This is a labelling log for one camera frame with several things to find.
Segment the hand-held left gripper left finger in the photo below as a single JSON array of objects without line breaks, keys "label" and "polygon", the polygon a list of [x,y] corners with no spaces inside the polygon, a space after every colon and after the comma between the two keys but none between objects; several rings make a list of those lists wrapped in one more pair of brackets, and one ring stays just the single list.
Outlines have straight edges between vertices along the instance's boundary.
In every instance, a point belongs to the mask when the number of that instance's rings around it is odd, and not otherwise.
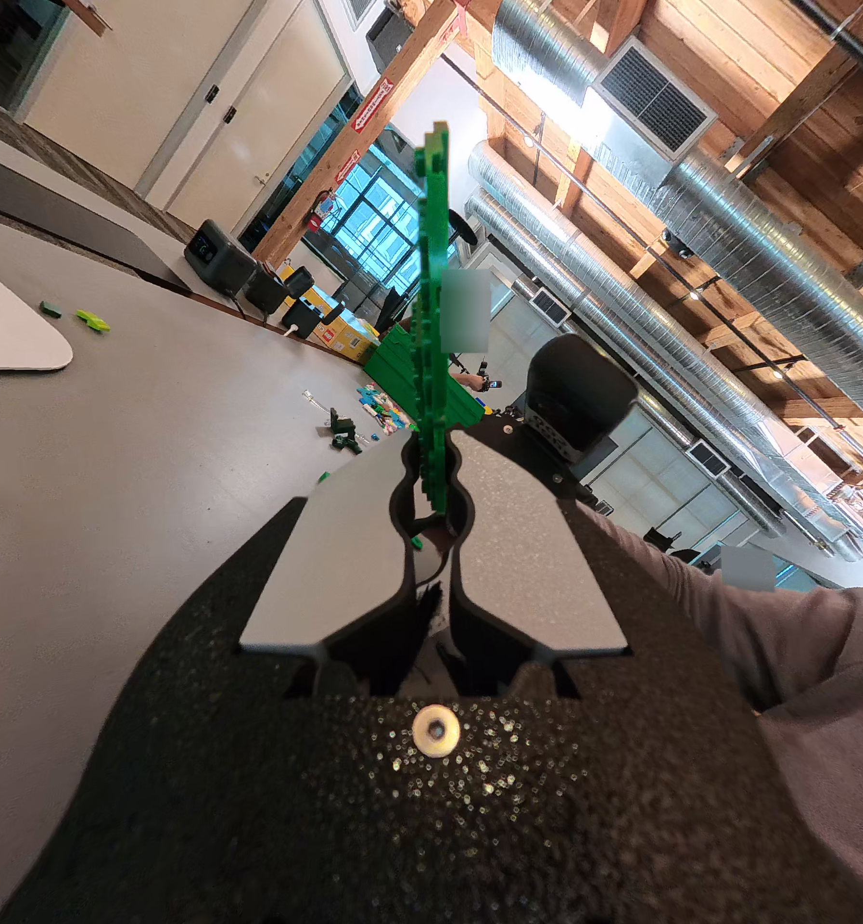
[{"label": "hand-held left gripper left finger", "polygon": [[415,633],[410,516],[416,433],[346,462],[305,501],[250,620],[248,653],[372,656]]}]

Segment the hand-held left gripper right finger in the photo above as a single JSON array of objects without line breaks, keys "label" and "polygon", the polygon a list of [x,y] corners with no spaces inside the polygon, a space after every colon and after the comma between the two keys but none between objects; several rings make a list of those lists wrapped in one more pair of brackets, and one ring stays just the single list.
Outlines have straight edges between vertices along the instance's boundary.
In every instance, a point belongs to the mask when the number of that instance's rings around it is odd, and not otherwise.
[{"label": "hand-held left gripper right finger", "polygon": [[453,431],[453,487],[468,502],[454,549],[451,626],[496,631],[547,657],[619,655],[627,640],[555,494],[466,431]]}]

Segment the green lego plate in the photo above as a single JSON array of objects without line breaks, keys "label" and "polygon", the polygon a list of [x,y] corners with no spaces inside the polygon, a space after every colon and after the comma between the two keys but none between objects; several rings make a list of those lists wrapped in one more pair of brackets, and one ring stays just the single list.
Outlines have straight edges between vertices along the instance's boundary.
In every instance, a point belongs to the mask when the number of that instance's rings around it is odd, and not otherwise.
[{"label": "green lego plate", "polygon": [[447,505],[445,461],[448,359],[442,348],[441,299],[444,269],[448,265],[449,131],[437,121],[415,152],[415,168],[424,180],[419,200],[419,289],[411,323],[411,356],[418,415],[419,469],[422,490],[435,514]]}]

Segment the person's right forearm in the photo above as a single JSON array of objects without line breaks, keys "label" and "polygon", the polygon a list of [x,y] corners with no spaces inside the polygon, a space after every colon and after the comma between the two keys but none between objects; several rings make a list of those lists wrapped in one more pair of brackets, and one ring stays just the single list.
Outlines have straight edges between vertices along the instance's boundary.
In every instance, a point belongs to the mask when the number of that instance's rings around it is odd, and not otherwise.
[{"label": "person's right forearm", "polygon": [[755,711],[863,718],[863,589],[738,589],[578,508],[665,589]]}]

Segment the dark green lego figure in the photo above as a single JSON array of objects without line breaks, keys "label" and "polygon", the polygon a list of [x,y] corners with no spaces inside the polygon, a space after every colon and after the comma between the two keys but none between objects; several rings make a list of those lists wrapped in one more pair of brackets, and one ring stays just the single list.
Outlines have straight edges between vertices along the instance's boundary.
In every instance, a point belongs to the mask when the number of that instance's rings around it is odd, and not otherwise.
[{"label": "dark green lego figure", "polygon": [[355,423],[350,418],[339,415],[335,408],[330,408],[328,422],[316,427],[315,431],[319,437],[328,441],[336,452],[347,450],[355,455],[363,452]]}]

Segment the pile of lego bricks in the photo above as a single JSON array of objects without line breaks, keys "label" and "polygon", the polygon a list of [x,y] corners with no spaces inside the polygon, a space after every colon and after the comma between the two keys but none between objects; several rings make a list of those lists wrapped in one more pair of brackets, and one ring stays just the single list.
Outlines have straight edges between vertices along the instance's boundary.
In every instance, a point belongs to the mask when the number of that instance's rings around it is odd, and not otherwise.
[{"label": "pile of lego bricks", "polygon": [[375,420],[384,433],[393,435],[399,431],[415,431],[416,426],[402,408],[377,384],[356,389],[359,404]]}]

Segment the yellow lego box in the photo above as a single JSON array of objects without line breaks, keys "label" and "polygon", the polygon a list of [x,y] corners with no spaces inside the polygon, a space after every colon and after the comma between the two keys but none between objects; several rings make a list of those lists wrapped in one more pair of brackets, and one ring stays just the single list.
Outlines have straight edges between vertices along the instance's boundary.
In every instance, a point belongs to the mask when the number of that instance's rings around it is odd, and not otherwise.
[{"label": "yellow lego box", "polygon": [[312,295],[313,305],[322,313],[308,341],[365,365],[381,342],[376,331],[318,286],[312,286],[308,295]]}]

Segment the green bin stack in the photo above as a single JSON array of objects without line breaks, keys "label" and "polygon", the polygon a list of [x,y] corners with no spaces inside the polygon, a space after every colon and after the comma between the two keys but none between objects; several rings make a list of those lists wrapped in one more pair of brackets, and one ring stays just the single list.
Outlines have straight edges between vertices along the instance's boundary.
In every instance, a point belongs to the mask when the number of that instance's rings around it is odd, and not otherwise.
[{"label": "green bin stack", "polygon": [[[410,428],[416,431],[419,409],[412,358],[412,336],[402,324],[396,324],[386,332],[386,336],[366,363],[365,372],[405,413],[410,421]],[[451,376],[447,391],[445,425],[452,427],[459,424],[468,428],[479,423],[484,415],[484,404]]]}]

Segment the metal vent grille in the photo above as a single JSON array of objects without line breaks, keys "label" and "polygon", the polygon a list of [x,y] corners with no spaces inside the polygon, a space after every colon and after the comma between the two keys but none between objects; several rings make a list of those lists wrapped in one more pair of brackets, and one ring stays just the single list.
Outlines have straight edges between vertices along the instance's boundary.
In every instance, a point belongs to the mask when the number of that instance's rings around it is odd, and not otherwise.
[{"label": "metal vent grille", "polygon": [[615,51],[591,87],[672,165],[718,120],[715,110],[634,36]]}]

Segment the dark power station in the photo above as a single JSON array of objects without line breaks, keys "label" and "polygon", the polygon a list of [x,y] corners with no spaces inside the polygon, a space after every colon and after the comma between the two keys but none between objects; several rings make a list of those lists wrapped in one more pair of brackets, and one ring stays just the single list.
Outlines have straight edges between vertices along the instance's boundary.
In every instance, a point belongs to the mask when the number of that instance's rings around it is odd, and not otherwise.
[{"label": "dark power station", "polygon": [[209,218],[185,246],[184,257],[206,285],[227,297],[239,294],[258,266],[236,237]]}]

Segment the wooden beam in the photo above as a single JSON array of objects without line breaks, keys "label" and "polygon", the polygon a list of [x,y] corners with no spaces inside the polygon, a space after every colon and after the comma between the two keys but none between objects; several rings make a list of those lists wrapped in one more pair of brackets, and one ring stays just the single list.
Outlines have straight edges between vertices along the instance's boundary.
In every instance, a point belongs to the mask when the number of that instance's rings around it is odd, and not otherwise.
[{"label": "wooden beam", "polygon": [[375,82],[353,117],[311,169],[275,223],[253,250],[260,262],[281,264],[306,233],[310,216],[342,184],[379,138],[431,66],[460,33],[468,2],[435,1],[401,51]]}]

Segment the person's torso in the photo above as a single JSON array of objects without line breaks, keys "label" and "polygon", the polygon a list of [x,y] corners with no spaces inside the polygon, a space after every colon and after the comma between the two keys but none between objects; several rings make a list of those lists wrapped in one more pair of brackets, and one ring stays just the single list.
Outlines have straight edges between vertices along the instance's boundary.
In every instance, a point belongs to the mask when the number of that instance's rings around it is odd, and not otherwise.
[{"label": "person's torso", "polygon": [[795,806],[863,892],[863,664],[756,707]]}]

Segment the cream double door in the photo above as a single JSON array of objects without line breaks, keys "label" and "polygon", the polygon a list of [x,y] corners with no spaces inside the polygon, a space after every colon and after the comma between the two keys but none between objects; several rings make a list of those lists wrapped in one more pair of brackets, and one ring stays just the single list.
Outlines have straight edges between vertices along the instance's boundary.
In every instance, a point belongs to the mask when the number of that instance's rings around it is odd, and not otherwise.
[{"label": "cream double door", "polygon": [[236,233],[351,82],[324,2],[68,2],[24,124]]}]

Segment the slim silver air duct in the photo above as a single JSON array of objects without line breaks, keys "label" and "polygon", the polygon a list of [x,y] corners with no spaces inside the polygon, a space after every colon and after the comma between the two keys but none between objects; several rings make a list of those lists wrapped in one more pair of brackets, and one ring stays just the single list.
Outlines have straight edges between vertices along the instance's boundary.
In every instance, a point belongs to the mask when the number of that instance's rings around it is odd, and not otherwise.
[{"label": "slim silver air duct", "polygon": [[724,426],[730,425],[755,459],[736,465],[781,503],[802,528],[849,562],[863,558],[863,521],[830,499],[841,479],[726,366],[710,356],[633,279],[564,215],[535,191],[484,142],[470,155],[470,173],[520,225],[549,248],[564,268],[585,281],[587,258],[602,261],[635,296],[646,313],[632,318],[662,347],[703,397],[711,399]]},{"label": "slim silver air duct", "polygon": [[633,295],[631,286],[609,272],[602,261],[587,258],[586,279],[580,281],[489,193],[473,193],[470,211],[506,248],[536,271],[600,341],[659,393],[658,398],[648,398],[641,391],[638,403],[693,467],[743,511],[758,530],[770,538],[784,536],[786,525],[781,513],[733,470],[740,463],[754,466],[751,450],[730,425],[722,424],[712,400],[703,397],[674,359],[632,318],[632,308],[637,309],[638,316],[646,313],[645,299]]}]

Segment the large silver air duct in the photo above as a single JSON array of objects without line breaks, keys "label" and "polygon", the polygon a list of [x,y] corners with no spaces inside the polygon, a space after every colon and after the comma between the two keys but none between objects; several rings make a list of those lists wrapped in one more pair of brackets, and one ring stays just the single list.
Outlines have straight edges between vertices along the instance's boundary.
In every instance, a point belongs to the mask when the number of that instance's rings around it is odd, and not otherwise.
[{"label": "large silver air duct", "polygon": [[599,90],[599,53],[539,6],[500,4],[495,66],[863,411],[861,292],[702,151],[651,166],[661,144]]}]

